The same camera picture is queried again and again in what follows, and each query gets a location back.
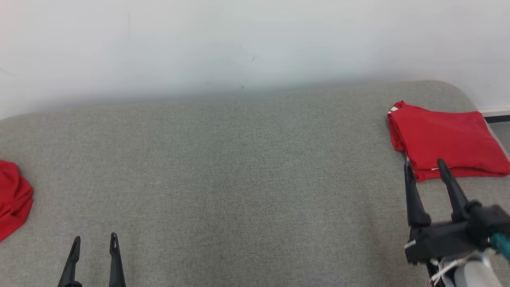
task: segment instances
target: folded red t-shirt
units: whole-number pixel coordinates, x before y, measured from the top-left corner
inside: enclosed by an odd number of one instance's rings
[[[19,174],[18,166],[0,160],[0,242],[27,220],[32,193],[32,187]]]
[[[510,174],[510,162],[479,112],[436,112],[401,101],[388,122],[393,148],[407,153],[417,181],[441,177],[438,158],[456,177]]]

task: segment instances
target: cloth fold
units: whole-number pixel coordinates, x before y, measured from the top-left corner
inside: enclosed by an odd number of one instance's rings
[[[477,111],[429,111],[404,101],[388,112],[391,143],[405,151],[417,181],[440,178],[442,158],[456,177],[506,176],[510,162]]]
[[[18,166],[0,160],[0,242],[25,223],[32,208],[32,194]]]

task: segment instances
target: gray fabric surface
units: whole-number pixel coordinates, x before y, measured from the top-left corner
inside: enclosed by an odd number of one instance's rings
[[[115,231],[128,286],[425,286],[403,250],[403,157],[386,121],[400,100],[475,109],[424,81],[3,120],[0,158],[35,193],[0,243],[1,285],[56,285],[81,235],[76,279],[107,286]],[[510,178],[459,182],[510,210]],[[448,220],[440,180],[418,188],[432,219]],[[493,264],[508,285],[508,264]]]
[[[501,144],[507,151],[510,151],[510,122],[501,122],[489,124]]]

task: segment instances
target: black strip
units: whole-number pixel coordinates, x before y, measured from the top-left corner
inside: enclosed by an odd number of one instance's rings
[[[500,123],[500,122],[510,122],[510,114],[508,115],[497,115],[497,116],[486,116],[485,120],[487,123]]]

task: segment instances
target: crumpled red cloth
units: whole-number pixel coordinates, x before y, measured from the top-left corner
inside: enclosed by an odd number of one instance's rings
[[[25,223],[34,202],[33,193],[18,166],[0,160],[0,242]]]
[[[510,162],[479,112],[436,112],[401,101],[388,123],[393,148],[406,152],[417,181],[441,177],[438,158],[456,177],[510,174]]]

